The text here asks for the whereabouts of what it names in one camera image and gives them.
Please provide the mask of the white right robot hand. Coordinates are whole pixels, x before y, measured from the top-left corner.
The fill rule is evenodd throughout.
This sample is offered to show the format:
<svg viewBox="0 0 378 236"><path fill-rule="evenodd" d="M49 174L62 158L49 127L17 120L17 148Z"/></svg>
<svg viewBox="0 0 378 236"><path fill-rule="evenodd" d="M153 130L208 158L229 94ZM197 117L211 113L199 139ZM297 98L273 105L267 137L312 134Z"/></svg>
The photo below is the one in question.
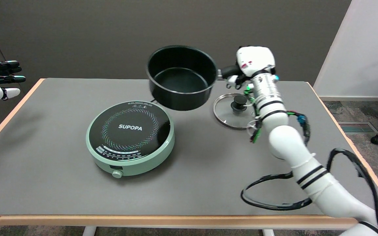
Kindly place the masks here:
<svg viewBox="0 0 378 236"><path fill-rule="evenodd" d="M236 52L236 69L224 72L227 87L240 89L246 81L261 74L276 75L275 58L271 50L262 46L241 46Z"/></svg>

